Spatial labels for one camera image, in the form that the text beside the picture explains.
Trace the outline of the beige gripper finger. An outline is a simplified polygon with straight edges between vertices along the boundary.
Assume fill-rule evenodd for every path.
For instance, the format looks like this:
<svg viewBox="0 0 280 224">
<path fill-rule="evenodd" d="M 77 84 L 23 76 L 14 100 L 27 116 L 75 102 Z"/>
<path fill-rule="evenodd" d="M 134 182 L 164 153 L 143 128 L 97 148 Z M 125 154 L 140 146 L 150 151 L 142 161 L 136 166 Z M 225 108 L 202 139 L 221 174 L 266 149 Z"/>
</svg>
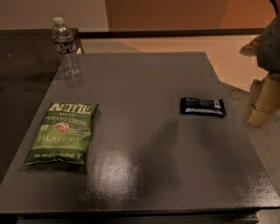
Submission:
<svg viewBox="0 0 280 224">
<path fill-rule="evenodd" d="M 280 109 L 280 74 L 268 73 L 251 86 L 252 102 L 247 124 L 262 127 Z"/>
<path fill-rule="evenodd" d="M 260 38 L 261 36 L 256 36 L 255 38 L 253 38 L 249 43 L 247 43 L 240 49 L 239 54 L 248 57 L 257 56 Z"/>
</svg>

